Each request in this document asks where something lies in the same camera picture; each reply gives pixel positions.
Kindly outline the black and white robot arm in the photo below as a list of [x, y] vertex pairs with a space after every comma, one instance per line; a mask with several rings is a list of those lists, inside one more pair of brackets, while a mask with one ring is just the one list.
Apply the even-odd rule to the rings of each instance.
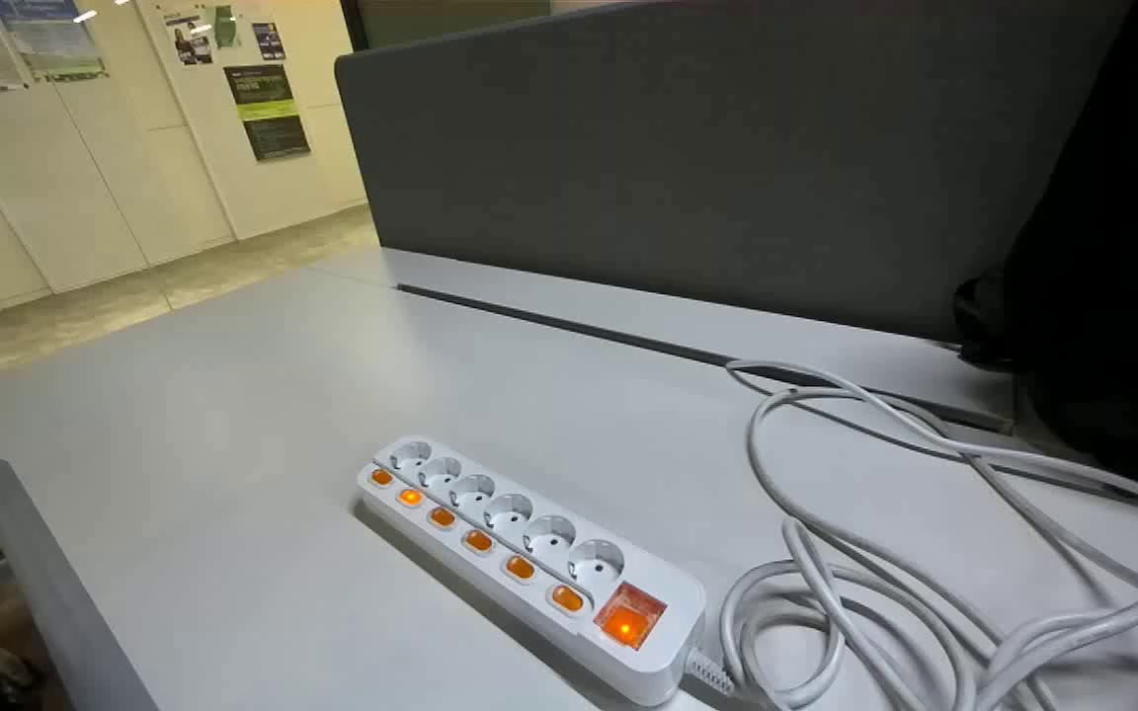
[[951, 297], [960, 359], [1138, 477], [1138, 0], [1006, 260]]

